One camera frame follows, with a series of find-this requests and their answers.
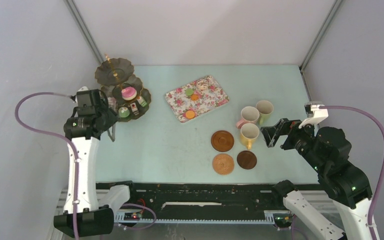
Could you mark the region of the pink frosted donut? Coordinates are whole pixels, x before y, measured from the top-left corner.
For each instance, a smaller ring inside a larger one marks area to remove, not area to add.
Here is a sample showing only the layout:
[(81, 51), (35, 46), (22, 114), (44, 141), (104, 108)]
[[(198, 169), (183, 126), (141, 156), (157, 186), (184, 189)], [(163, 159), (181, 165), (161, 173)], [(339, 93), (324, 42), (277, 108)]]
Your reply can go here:
[(125, 101), (131, 101), (135, 99), (137, 97), (137, 94), (137, 90), (132, 86), (128, 86), (121, 90), (122, 99)]

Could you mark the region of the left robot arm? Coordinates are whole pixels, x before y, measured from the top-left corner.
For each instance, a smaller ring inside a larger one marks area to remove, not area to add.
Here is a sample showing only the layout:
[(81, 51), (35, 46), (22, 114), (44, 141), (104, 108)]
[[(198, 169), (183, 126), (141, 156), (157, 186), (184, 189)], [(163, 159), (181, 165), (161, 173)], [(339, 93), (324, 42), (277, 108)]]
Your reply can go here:
[(99, 89), (82, 87), (74, 96), (73, 116), (63, 126), (68, 140), (69, 182), (62, 214), (54, 227), (75, 240), (112, 232), (115, 215), (122, 207), (133, 208), (138, 194), (128, 185), (112, 186), (101, 199), (96, 189), (96, 161), (101, 135), (118, 121), (108, 98)]

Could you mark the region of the orange round biscuit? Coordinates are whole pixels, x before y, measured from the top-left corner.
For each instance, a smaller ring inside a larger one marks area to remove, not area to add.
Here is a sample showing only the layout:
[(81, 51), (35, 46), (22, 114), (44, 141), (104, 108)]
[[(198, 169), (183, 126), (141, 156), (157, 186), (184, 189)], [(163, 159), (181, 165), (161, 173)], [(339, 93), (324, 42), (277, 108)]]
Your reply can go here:
[(193, 110), (188, 110), (185, 112), (184, 116), (187, 118), (187, 119), (193, 119), (196, 117), (196, 113), (193, 111)]

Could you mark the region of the white chocolate-drizzled donut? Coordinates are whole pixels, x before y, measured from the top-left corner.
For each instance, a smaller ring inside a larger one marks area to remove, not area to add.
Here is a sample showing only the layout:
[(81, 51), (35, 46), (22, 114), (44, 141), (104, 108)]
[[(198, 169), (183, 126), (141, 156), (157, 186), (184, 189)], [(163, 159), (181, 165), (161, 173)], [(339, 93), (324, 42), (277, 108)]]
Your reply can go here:
[(200, 90), (200, 91), (204, 91), (204, 90), (207, 90), (210, 86), (210, 82), (207, 78), (201, 78), (201, 79), (198, 79), (195, 83), (195, 86)]
[(117, 100), (114, 97), (108, 97), (108, 105), (111, 109), (116, 110), (117, 109)]

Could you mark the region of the metal serving tongs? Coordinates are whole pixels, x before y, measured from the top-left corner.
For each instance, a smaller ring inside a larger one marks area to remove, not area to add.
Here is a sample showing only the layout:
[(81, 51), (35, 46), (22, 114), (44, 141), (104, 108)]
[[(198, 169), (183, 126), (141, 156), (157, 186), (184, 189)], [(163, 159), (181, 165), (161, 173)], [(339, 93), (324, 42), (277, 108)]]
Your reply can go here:
[(114, 124), (111, 128), (107, 130), (107, 135), (112, 142), (116, 140), (116, 124)]

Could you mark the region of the small orange macaron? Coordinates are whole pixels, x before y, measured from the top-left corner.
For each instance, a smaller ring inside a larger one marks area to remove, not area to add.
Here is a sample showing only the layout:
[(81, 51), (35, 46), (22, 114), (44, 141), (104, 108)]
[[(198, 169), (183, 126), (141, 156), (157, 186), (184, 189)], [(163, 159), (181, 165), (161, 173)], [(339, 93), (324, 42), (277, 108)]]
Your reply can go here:
[(190, 96), (190, 99), (191, 99), (192, 101), (198, 101), (198, 100), (200, 99), (200, 97), (199, 97), (199, 95), (197, 95), (197, 94), (192, 94), (192, 95)]

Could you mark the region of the green round cake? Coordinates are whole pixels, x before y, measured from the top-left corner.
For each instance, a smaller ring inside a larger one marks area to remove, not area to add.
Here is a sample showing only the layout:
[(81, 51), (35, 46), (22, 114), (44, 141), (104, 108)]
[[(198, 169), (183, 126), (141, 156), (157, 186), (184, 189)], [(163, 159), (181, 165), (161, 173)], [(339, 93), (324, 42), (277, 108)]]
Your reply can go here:
[(127, 107), (120, 107), (118, 109), (118, 116), (120, 118), (127, 118), (130, 116), (130, 110)]

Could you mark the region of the chocolate cake slice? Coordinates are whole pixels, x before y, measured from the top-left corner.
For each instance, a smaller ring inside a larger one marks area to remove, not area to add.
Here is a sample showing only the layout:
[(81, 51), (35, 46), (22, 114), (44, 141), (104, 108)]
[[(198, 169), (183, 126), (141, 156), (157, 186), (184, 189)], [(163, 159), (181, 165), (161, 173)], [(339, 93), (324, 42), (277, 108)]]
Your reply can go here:
[(131, 111), (132, 113), (135, 115), (135, 116), (138, 116), (140, 114), (139, 112), (139, 109), (137, 107), (137, 104), (135, 102), (131, 103), (130, 104), (130, 108), (131, 108)]

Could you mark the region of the green layered cake slice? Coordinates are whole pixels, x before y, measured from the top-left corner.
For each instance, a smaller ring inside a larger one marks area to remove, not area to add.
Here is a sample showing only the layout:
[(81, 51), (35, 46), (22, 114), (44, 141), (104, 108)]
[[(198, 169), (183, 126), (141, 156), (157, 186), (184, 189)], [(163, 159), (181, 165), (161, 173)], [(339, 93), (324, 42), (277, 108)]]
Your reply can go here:
[(142, 107), (146, 107), (148, 105), (146, 100), (141, 95), (139, 95), (136, 99), (138, 104), (141, 105)]

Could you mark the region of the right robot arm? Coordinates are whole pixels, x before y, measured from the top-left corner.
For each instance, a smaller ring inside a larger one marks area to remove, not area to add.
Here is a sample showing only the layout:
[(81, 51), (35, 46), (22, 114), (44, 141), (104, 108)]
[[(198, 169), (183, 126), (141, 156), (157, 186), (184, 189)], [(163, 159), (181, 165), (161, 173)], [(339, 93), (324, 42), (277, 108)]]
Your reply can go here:
[(288, 209), (322, 240), (375, 240), (374, 218), (369, 216), (373, 193), (366, 174), (349, 162), (352, 145), (342, 129), (313, 125), (300, 126), (300, 120), (282, 118), (274, 126), (261, 127), (267, 147), (286, 136), (282, 150), (296, 150), (315, 170), (318, 183), (340, 214), (344, 229), (316, 210), (289, 180), (272, 187), (271, 204)]

